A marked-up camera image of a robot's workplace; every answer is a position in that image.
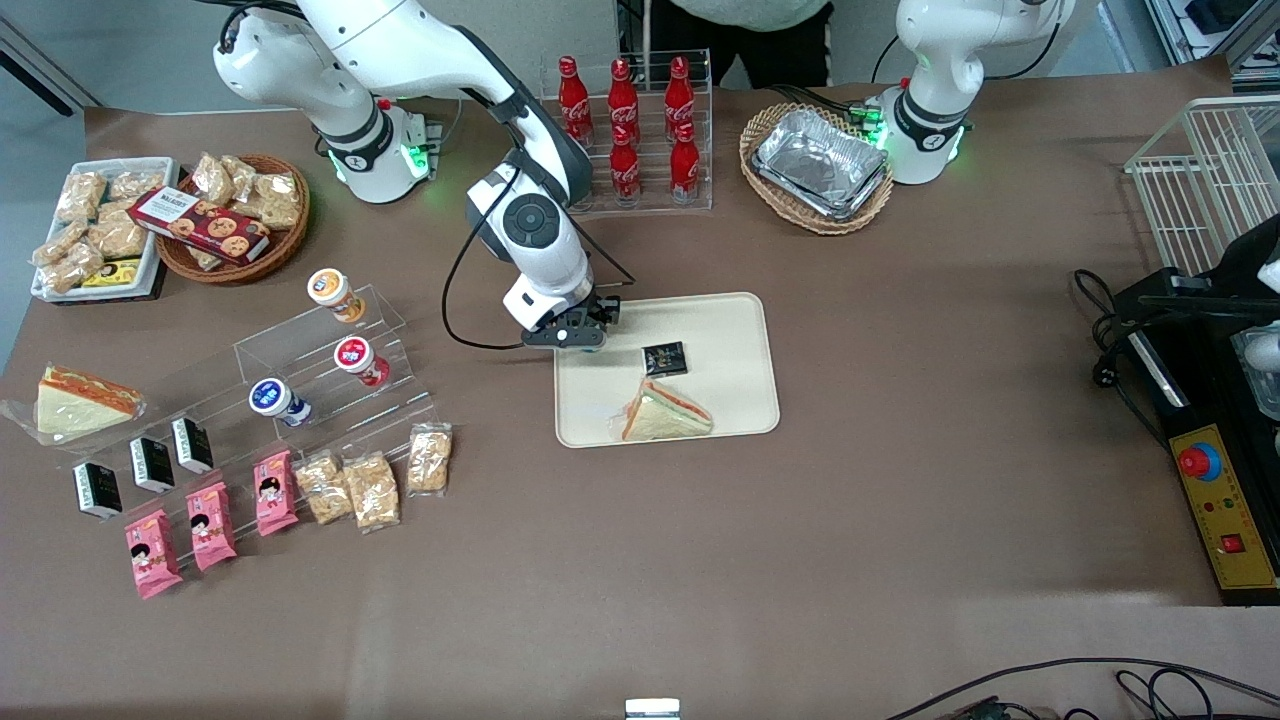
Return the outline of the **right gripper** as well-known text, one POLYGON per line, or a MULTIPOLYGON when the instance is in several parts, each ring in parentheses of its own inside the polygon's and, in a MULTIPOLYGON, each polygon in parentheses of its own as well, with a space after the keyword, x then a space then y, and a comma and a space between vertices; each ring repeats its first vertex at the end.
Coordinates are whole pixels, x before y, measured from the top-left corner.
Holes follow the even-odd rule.
POLYGON ((584 302, 595 288, 591 272, 567 290, 539 290, 521 273, 503 297, 506 311, 525 329, 521 341, 531 348, 594 351, 607 341, 607 329, 620 320, 621 297, 591 297, 588 318, 557 318, 584 302))

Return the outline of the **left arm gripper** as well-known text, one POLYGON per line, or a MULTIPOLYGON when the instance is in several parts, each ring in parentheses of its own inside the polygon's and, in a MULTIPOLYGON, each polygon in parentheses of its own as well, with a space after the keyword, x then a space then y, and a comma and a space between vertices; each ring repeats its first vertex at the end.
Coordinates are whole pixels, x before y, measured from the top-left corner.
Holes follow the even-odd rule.
POLYGON ((1271 300, 1277 291, 1258 273, 1277 259, 1279 214, 1236 237, 1213 268, 1213 291, 1221 297, 1271 300))

